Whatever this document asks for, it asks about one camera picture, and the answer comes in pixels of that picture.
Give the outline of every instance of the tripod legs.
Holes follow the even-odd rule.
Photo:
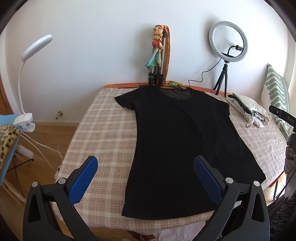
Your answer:
[[[222,72],[221,72],[221,74],[219,76],[219,79],[217,80],[217,82],[215,84],[215,87],[214,87],[214,90],[217,88],[217,91],[216,91],[215,95],[219,94],[219,91],[220,91],[224,76],[225,76],[224,96],[226,97],[226,90],[227,90],[227,62],[226,61],[225,61],[223,70],[222,70]]]
[[[225,73],[225,85],[224,85],[224,97],[226,98],[226,90],[227,90],[227,72]]]
[[[219,94],[219,91],[220,91],[220,88],[221,88],[221,85],[222,85],[224,76],[225,76],[225,72],[222,70],[222,72],[220,74],[220,77],[219,77],[219,79],[218,79],[218,81],[216,83],[216,85],[218,84],[218,87],[217,87],[217,91],[216,91],[216,94],[215,95],[218,95]]]

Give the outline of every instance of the checkered bedspread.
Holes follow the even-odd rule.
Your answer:
[[[99,92],[76,130],[57,173],[57,179],[68,177],[89,155],[98,158],[98,171],[81,202],[75,205],[80,216],[90,227],[104,226],[151,234],[207,220],[212,212],[155,221],[121,216],[125,187],[136,147],[137,131],[135,112],[122,108],[114,97],[131,90],[133,89],[107,88]],[[210,95],[226,101],[223,96]],[[258,128],[256,125],[246,128],[246,120],[232,106],[230,113],[237,132],[266,175],[266,180],[262,183],[264,189],[283,171],[285,138],[273,121],[265,128]],[[61,218],[56,204],[53,208]]]

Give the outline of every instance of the metal screw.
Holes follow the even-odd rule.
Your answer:
[[[38,182],[33,182],[32,183],[32,187],[37,187],[38,186]]]
[[[62,111],[59,110],[59,112],[57,113],[57,116],[56,116],[56,120],[60,117],[60,116],[63,116],[64,113]]]
[[[233,183],[233,179],[230,178],[230,177],[227,177],[227,178],[225,179],[225,181],[226,181],[227,183]]]
[[[64,184],[66,182],[66,179],[65,178],[60,178],[57,182],[59,184]]]
[[[256,187],[259,187],[259,186],[260,186],[260,183],[259,183],[258,181],[254,181],[254,185],[255,185]]]

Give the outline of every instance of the wooden bed frame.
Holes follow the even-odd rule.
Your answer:
[[[105,85],[104,89],[106,88],[117,88],[117,89],[121,89],[121,88],[137,88],[140,85],[147,85],[148,83],[123,83],[123,84],[110,84],[110,85]],[[202,88],[202,87],[198,87],[198,86],[190,86],[192,89],[194,90],[199,90],[199,91],[203,91],[203,92],[210,92],[215,94],[216,91],[212,90],[212,89],[207,89],[207,88]],[[223,91],[219,91],[219,95],[224,95]]]

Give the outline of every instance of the desk lamp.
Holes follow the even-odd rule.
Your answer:
[[[18,126],[21,131],[27,131],[27,132],[33,132],[35,129],[35,124],[32,123],[33,121],[33,115],[32,113],[26,113],[24,111],[23,105],[22,105],[22,97],[20,93],[20,73],[22,71],[22,68],[25,64],[25,62],[31,58],[34,54],[36,54],[38,51],[43,49],[46,45],[48,45],[52,41],[52,35],[46,35],[40,39],[38,39],[35,43],[33,43],[30,47],[28,47],[22,54],[22,66],[20,68],[18,79],[17,79],[17,86],[18,86],[18,93],[20,98],[20,107],[22,109],[22,115],[18,116],[13,124]]]

